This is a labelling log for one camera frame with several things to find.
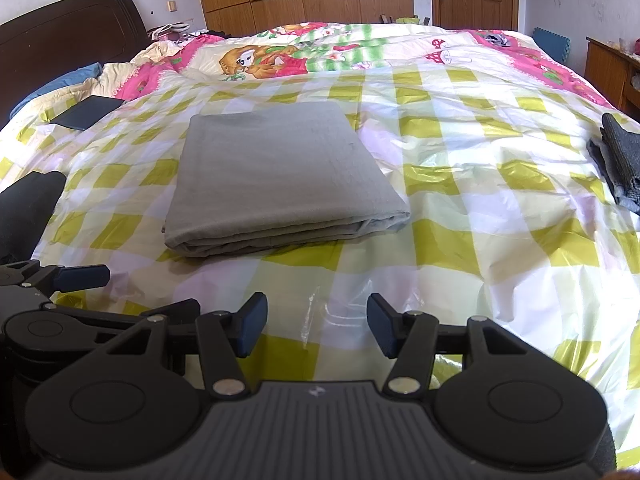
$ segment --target blue pillow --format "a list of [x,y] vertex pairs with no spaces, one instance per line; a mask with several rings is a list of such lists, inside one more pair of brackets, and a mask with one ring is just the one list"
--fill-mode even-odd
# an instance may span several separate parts
[[11,113],[9,114],[9,120],[13,119],[14,115],[17,114],[25,104],[35,99],[36,97],[48,94],[49,92],[53,92],[54,90],[58,90],[59,88],[64,88],[65,86],[83,83],[85,79],[88,79],[90,77],[98,77],[101,73],[102,65],[100,63],[94,63],[92,65],[79,68],[78,70],[73,70],[73,72],[68,72],[65,75],[61,75],[60,77],[55,78],[53,81],[50,81],[46,85],[38,88],[35,92],[31,92],[29,95],[27,95],[27,97],[20,101],[18,105],[13,110],[11,110]]

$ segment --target wooden table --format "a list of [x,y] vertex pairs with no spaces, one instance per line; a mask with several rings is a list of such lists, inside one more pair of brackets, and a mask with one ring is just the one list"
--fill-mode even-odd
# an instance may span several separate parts
[[591,38],[587,41],[585,79],[618,110],[640,120],[640,91],[631,85],[631,78],[640,72],[640,60],[601,41]]

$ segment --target dark blue notebook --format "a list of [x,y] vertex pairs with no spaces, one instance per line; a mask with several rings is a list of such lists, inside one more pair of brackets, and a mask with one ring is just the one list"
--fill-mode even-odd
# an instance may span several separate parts
[[49,123],[59,124],[72,130],[86,130],[105,115],[113,112],[123,102],[123,99],[90,95],[87,99],[76,103],[69,110],[54,117]]

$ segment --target white logo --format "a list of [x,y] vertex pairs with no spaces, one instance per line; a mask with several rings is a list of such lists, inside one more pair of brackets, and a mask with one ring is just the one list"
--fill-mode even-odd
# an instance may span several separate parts
[[322,397],[326,393],[326,390],[322,386],[316,385],[313,388],[309,388],[308,392],[309,395],[313,395],[317,399],[318,397]]

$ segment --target black cloth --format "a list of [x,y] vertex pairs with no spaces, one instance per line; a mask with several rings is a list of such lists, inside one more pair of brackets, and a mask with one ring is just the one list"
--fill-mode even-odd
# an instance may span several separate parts
[[59,171],[32,171],[0,193],[0,265],[31,258],[65,183]]
[[602,116],[602,140],[609,147],[625,196],[640,202],[640,135],[626,131],[611,114]]

